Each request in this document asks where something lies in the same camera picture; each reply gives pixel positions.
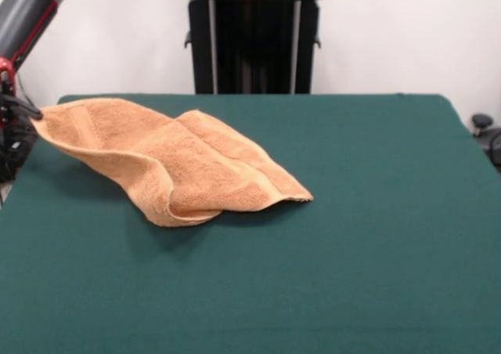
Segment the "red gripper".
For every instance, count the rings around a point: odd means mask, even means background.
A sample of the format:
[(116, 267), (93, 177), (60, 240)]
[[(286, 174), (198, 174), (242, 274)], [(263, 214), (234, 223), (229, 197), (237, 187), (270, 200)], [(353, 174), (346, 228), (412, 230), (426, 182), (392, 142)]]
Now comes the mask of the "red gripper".
[(7, 106), (1, 106), (1, 113), (7, 118), (28, 117), (39, 120), (43, 113), (32, 103), (16, 97), (16, 71), (10, 60), (0, 57), (1, 94), (5, 95)]

